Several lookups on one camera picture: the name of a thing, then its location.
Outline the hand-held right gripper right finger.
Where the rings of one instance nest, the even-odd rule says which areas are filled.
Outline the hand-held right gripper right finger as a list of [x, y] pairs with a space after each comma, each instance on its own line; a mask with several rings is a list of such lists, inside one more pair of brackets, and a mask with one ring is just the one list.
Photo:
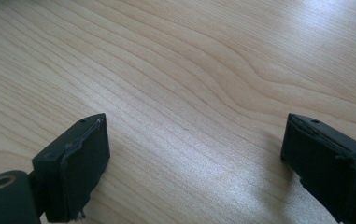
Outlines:
[[280, 158], [343, 224], [356, 224], [356, 140], [302, 115], [287, 118]]

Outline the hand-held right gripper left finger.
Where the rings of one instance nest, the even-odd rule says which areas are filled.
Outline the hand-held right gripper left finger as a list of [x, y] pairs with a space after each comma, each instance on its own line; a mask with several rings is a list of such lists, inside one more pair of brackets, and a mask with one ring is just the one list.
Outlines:
[[76, 122], [32, 159], [31, 187], [37, 213], [51, 223], [77, 219], [109, 158], [106, 115]]

